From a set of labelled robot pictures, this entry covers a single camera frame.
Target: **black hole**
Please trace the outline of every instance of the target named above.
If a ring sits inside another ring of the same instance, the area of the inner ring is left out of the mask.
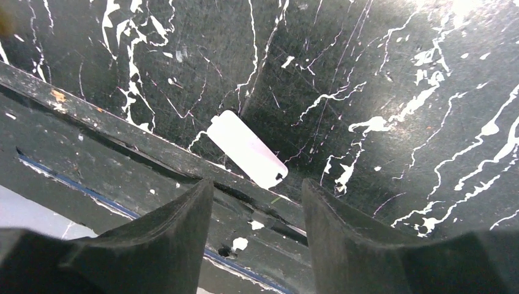
[[[218,249],[218,254],[222,257],[229,257],[231,255],[231,253],[233,253],[231,248],[229,248],[225,245],[222,248]]]

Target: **black marble table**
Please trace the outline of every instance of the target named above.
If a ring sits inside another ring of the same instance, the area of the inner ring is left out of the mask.
[[[517,0],[5,2],[4,62],[240,175],[204,134],[233,109],[295,202],[313,178],[413,235],[519,226]]]

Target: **white eraser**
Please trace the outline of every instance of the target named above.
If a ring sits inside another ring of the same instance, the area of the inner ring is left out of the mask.
[[[234,112],[211,119],[207,136],[259,187],[268,189],[288,175],[288,168]]]

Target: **black marble surface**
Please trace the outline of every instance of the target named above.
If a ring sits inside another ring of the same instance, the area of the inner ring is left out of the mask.
[[[239,169],[235,109],[289,168],[412,234],[519,225],[517,0],[9,0],[4,62]]]

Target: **blue strip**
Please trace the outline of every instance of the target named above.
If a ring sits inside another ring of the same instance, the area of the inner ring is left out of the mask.
[[[129,210],[128,208],[104,197],[103,195],[100,195],[90,189],[88,189],[87,187],[84,187],[82,186],[81,184],[79,184],[78,182],[75,182],[75,181],[72,181],[71,179],[67,178],[66,176],[63,176],[63,175],[59,175],[57,173],[55,173],[53,170],[51,170],[50,168],[28,158],[27,156],[25,155],[22,155],[22,154],[19,154],[18,155],[20,157],[20,160],[22,161],[25,161],[26,163],[44,171],[45,173],[48,173],[52,178],[55,178],[59,181],[62,181],[63,183],[66,183],[67,185],[69,185],[70,187],[76,189],[76,190],[79,190],[85,194],[87,194],[88,196],[96,199],[97,201],[99,202],[102,202],[103,204],[105,205],[108,205],[110,206],[111,208],[113,208],[114,210],[116,211],[119,211],[120,213],[122,214],[125,214],[126,216],[128,216],[129,218],[131,219],[137,219],[140,217],[140,215],[134,211],[131,211]],[[260,276],[259,274],[256,274],[252,271],[249,271],[237,264],[235,264],[234,262],[231,262],[223,257],[221,257],[219,254],[216,254],[212,251],[210,251],[209,249],[205,248],[205,251],[204,251],[204,256],[208,257],[208,258],[211,258],[212,260],[214,260],[215,262],[221,264],[221,265],[225,265],[229,268],[232,268],[233,270],[237,271],[238,273],[241,273],[245,276],[248,276],[249,278],[253,279],[253,280],[256,280],[264,285],[267,285],[271,288],[274,288],[280,292],[283,292],[283,293],[286,293],[286,294],[291,294],[292,292],[290,292],[288,289],[285,289],[283,288],[282,286],[280,285],[277,285],[267,279],[265,279],[264,277]]]

